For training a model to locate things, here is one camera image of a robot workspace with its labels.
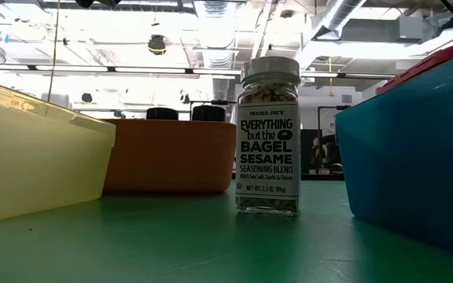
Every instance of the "table surface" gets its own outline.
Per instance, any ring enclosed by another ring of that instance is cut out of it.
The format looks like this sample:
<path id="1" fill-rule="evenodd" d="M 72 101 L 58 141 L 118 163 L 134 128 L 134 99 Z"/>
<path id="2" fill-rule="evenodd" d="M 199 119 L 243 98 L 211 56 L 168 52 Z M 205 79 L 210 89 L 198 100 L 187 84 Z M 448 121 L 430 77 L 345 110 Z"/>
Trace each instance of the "table surface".
<path id="1" fill-rule="evenodd" d="M 297 218 L 215 196 L 117 196 L 0 221 L 0 282 L 453 282 L 453 254 L 355 220 L 343 182 Z"/>

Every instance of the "red lid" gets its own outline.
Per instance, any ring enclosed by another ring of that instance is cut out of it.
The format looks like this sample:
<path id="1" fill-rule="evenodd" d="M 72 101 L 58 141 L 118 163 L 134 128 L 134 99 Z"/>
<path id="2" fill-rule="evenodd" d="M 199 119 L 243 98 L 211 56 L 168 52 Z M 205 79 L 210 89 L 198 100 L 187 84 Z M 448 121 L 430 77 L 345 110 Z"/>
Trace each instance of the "red lid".
<path id="1" fill-rule="evenodd" d="M 377 88 L 376 93 L 381 94 L 387 90 L 390 90 L 393 87 L 398 86 L 399 84 L 404 83 L 407 80 L 451 59 L 453 59 L 453 46 L 431 54 L 430 56 L 418 62 L 414 67 L 398 74 L 394 78 L 390 79 L 387 83 L 385 83 L 384 86 Z"/>

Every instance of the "white ceiling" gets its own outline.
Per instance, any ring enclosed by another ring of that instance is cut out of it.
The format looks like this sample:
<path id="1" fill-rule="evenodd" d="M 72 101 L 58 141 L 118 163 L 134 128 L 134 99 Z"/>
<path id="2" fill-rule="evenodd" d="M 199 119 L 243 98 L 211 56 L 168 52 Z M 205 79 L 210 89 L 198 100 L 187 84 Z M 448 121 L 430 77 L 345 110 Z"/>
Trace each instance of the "white ceiling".
<path id="1" fill-rule="evenodd" d="M 240 68 L 251 57 L 254 38 L 257 32 L 260 32 L 256 26 L 257 19 L 265 1 L 252 0 L 238 5 L 232 31 L 236 38 L 234 48 L 238 50 L 235 68 Z M 270 17 L 263 38 L 271 44 L 267 56 L 296 56 L 301 48 L 302 34 L 308 32 L 307 19 L 315 14 L 316 7 L 318 13 L 326 8 L 326 0 L 316 1 L 286 0 L 280 4 L 276 13 Z M 6 63 L 52 64 L 57 9 L 42 9 L 31 0 L 16 2 L 18 1 L 0 1 L 0 47 L 6 51 Z M 393 20 L 416 3 L 417 0 L 370 0 L 354 13 L 353 18 Z M 421 11 L 431 10 L 430 1 L 427 3 L 428 6 L 420 7 Z M 282 10 L 292 10 L 293 16 L 285 19 L 280 17 Z M 57 65 L 201 68 L 202 51 L 197 48 L 201 47 L 202 31 L 199 20 L 191 13 L 61 9 L 57 35 Z M 155 34 L 165 36 L 167 52 L 163 56 L 155 56 L 148 51 L 148 41 L 151 35 Z M 331 62 L 334 72 L 340 70 L 393 74 L 403 71 L 398 69 L 400 66 L 410 66 L 417 61 L 368 60 L 338 54 L 331 57 Z M 329 61 L 319 57 L 312 67 L 325 72 L 330 68 Z M 49 79 L 46 75 L 0 72 L 0 84 L 36 95 L 48 91 Z M 116 96 L 115 100 L 118 102 L 151 102 L 186 108 L 187 106 L 180 105 L 180 91 L 185 90 L 194 97 L 210 99 L 210 81 L 210 76 L 196 79 L 158 79 L 69 75 L 57 77 L 53 91 L 71 95 L 73 102 L 79 101 L 83 92 L 93 92 L 106 104 L 112 104 L 112 99 L 102 97 Z M 334 86 L 356 86 L 359 90 L 374 83 L 376 82 L 354 79 L 333 81 Z M 329 85 L 329 79 L 316 79 L 313 83 L 314 88 Z"/>

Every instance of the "ceiling pipe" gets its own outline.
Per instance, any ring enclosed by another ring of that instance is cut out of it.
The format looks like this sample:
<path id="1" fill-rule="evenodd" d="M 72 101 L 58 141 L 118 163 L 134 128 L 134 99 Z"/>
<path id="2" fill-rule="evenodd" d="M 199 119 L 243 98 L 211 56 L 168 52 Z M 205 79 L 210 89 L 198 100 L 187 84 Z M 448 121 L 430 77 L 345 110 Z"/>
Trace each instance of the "ceiling pipe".
<path id="1" fill-rule="evenodd" d="M 266 1 L 263 10 L 261 11 L 261 17 L 256 22 L 256 25 L 260 24 L 258 28 L 255 29 L 255 42 L 252 46 L 251 52 L 251 59 L 256 58 L 258 55 L 258 50 L 260 49 L 260 43 L 263 39 L 263 35 L 265 35 L 265 31 L 267 30 L 268 19 L 271 16 L 272 6 L 277 1 Z"/>
<path id="2" fill-rule="evenodd" d="M 276 5 L 277 6 L 275 7 L 275 12 L 273 13 L 275 15 L 275 18 L 272 18 L 272 26 L 275 26 L 276 24 L 278 24 L 278 21 L 281 19 L 280 15 L 282 13 L 282 8 L 284 7 L 284 4 L 280 3 L 279 1 Z M 267 32 L 267 27 L 265 27 L 264 34 L 265 34 L 265 37 L 263 38 L 263 46 L 261 48 L 260 57 L 265 57 L 267 55 L 268 47 L 271 44 L 271 40 L 274 37 L 273 33 L 271 34 L 271 33 Z"/>
<path id="3" fill-rule="evenodd" d="M 308 37 L 310 41 L 295 56 L 301 69 L 307 69 L 316 57 L 321 56 L 313 50 L 313 41 L 323 35 L 331 35 L 332 39 L 336 40 L 340 39 L 341 29 L 351 19 L 352 13 L 365 2 L 366 0 L 330 0 L 323 13 L 311 18 L 312 29 Z"/>
<path id="4" fill-rule="evenodd" d="M 201 45 L 210 51 L 202 53 L 205 68 L 232 69 L 234 52 L 234 23 L 237 3 L 220 1 L 195 1 L 195 11 L 202 33 Z M 212 79 L 212 99 L 234 101 L 232 79 Z"/>

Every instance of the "seasoning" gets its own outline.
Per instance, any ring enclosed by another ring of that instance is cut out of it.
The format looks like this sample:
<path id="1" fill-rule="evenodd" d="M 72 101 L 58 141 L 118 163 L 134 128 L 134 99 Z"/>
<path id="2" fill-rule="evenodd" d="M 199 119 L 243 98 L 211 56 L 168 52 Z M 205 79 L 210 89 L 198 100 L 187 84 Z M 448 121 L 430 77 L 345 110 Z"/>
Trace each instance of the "seasoning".
<path id="1" fill-rule="evenodd" d="M 235 202 L 242 212 L 295 215 L 300 195 L 300 67 L 285 57 L 244 63 L 238 98 Z"/>

